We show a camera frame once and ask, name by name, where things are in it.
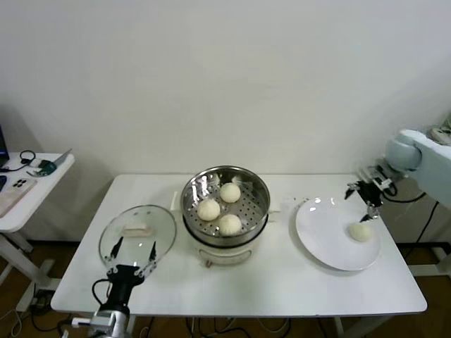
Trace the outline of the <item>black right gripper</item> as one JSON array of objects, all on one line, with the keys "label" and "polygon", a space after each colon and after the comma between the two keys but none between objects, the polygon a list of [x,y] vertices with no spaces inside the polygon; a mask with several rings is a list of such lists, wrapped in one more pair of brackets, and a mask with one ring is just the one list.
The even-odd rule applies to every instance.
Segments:
[{"label": "black right gripper", "polygon": [[350,198],[357,191],[362,200],[367,205],[366,214],[360,220],[361,223],[375,220],[379,217],[378,207],[382,206],[382,191],[373,183],[359,180],[347,185],[345,199]]}]

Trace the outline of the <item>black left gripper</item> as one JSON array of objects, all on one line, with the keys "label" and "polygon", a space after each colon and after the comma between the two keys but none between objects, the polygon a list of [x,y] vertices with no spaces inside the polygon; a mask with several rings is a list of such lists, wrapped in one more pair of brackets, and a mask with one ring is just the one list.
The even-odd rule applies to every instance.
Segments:
[{"label": "black left gripper", "polygon": [[128,310],[128,302],[134,287],[141,285],[143,277],[148,277],[156,268],[156,242],[153,243],[149,257],[140,269],[131,265],[116,266],[116,258],[122,242],[123,237],[120,237],[113,245],[110,254],[105,256],[107,273],[110,273],[108,279],[111,283],[111,290],[106,300],[107,310]]}]

